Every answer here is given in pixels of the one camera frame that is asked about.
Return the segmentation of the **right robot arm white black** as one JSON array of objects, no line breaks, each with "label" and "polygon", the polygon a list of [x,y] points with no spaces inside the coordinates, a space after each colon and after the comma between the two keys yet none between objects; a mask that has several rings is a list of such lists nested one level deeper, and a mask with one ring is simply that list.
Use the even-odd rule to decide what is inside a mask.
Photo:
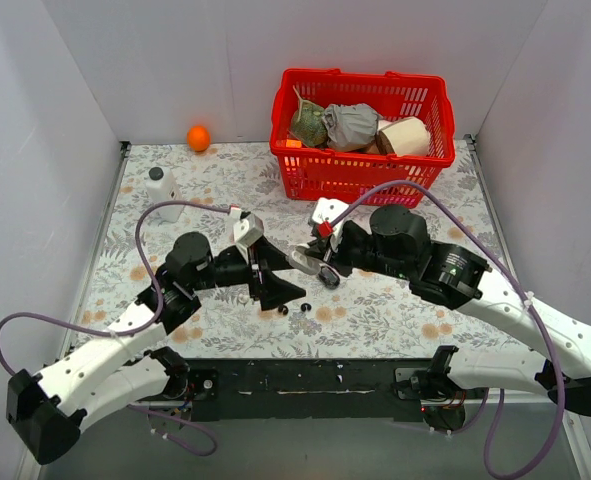
[{"label": "right robot arm white black", "polygon": [[401,379],[406,396],[437,399],[475,388],[531,392],[591,417],[591,326],[516,288],[482,257],[433,241],[426,222],[401,205],[375,210],[368,230],[343,220],[330,236],[299,245],[290,264],[309,275],[329,266],[344,277],[360,269],[407,281],[422,300],[477,318],[526,351],[489,354],[441,346],[429,366]]}]

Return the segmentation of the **white earbud charging case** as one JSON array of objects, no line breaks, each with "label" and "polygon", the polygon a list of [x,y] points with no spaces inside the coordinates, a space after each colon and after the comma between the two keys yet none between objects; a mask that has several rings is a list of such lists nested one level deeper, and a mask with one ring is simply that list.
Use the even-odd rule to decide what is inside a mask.
[{"label": "white earbud charging case", "polygon": [[319,259],[309,257],[299,251],[292,251],[290,253],[288,263],[294,269],[309,276],[318,275],[321,271],[321,261]]}]

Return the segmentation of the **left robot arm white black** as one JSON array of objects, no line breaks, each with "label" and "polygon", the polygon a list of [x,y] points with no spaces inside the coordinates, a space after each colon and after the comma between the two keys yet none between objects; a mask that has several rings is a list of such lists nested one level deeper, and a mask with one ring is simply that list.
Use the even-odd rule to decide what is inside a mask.
[{"label": "left robot arm white black", "polygon": [[181,235],[126,310],[99,335],[62,359],[8,382],[6,417],[34,459],[47,465],[65,455],[98,420],[140,399],[180,398],[189,367],[170,348],[158,348],[200,308],[198,292],[245,285],[264,310],[298,300],[305,289],[280,277],[286,256],[265,238],[244,258],[234,247],[213,255],[207,237]]}]

